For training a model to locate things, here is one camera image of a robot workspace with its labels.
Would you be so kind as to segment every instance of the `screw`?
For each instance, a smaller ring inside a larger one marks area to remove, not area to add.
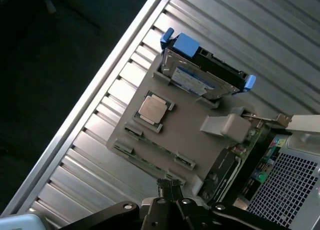
[[[126,205],[124,205],[124,208],[125,209],[132,209],[132,205],[131,204],[126,204]]]
[[[223,205],[220,205],[220,204],[217,205],[215,208],[218,210],[225,210],[226,209]]]
[[[158,199],[156,202],[158,204],[164,204],[166,201],[164,199]]]
[[[182,203],[183,204],[189,204],[189,203],[191,203],[191,201],[190,201],[190,199],[183,199]]]

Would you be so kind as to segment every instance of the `metal mesh grille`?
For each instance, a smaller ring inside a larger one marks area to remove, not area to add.
[[[317,163],[280,154],[247,211],[289,227],[318,178]]]

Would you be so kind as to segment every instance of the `corrugated aluminum panel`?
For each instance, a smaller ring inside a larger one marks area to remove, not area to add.
[[[126,49],[111,60],[114,64],[101,68],[104,74],[91,103],[33,191],[14,206],[19,213],[32,207],[64,226],[115,202],[139,202],[157,194],[152,177],[105,144],[161,52],[160,36],[169,27],[190,35],[229,65],[255,74],[252,92],[238,96],[257,113],[320,113],[319,0],[151,1],[157,6],[149,3],[152,13],[140,19]]]

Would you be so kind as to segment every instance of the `dark floor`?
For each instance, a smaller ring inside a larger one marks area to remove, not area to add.
[[[0,10],[0,213],[146,0],[9,0]]]

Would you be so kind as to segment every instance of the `hard drive label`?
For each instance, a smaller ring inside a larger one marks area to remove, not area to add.
[[[204,95],[207,89],[214,89],[212,84],[180,67],[175,69],[171,79],[182,89],[198,96]]]

